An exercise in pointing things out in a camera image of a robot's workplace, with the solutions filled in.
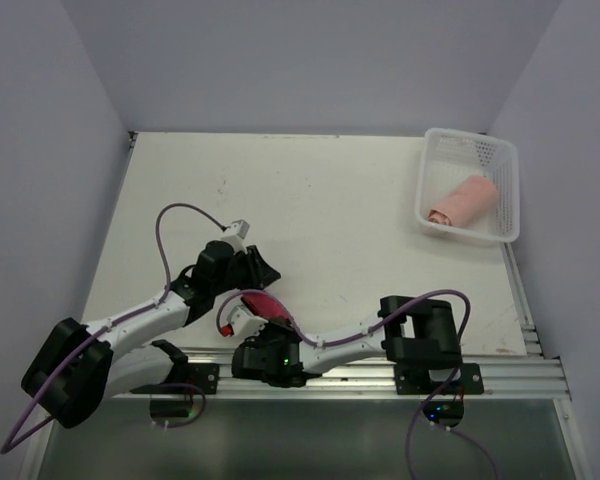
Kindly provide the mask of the black cloth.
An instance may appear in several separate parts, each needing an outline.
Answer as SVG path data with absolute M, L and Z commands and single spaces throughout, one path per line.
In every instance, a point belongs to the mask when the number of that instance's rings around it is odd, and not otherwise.
M 267 321 L 282 321 L 287 323 L 290 314 L 275 299 L 258 293 L 247 293 L 241 296 L 242 304 L 255 316 Z

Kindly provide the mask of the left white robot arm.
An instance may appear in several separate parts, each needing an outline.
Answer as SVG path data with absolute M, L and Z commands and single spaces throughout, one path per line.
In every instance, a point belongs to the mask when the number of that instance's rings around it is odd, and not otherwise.
M 211 241 L 153 299 L 114 319 L 56 324 L 21 387 L 65 428 L 84 422 L 110 396 L 145 387 L 177 392 L 190 379 L 187 360 L 161 334 L 202 318 L 227 292 L 263 290 L 280 278 L 256 246 L 236 250 Z

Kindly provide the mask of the pink towel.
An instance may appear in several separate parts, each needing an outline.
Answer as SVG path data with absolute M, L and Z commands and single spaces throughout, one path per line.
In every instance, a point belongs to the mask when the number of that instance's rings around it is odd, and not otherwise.
M 496 185 L 481 176 L 470 176 L 430 209 L 434 224 L 464 228 L 491 209 L 499 198 Z

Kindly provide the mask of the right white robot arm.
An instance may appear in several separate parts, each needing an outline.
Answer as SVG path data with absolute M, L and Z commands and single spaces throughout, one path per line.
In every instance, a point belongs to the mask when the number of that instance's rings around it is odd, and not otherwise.
M 231 374 L 237 379 L 299 388 L 337 367 L 383 355 L 408 372 L 424 373 L 437 392 L 461 380 L 459 334 L 447 301 L 384 297 L 378 312 L 350 329 L 312 337 L 301 334 L 273 299 L 247 293 L 241 302 L 248 319 L 260 325 L 233 353 Z

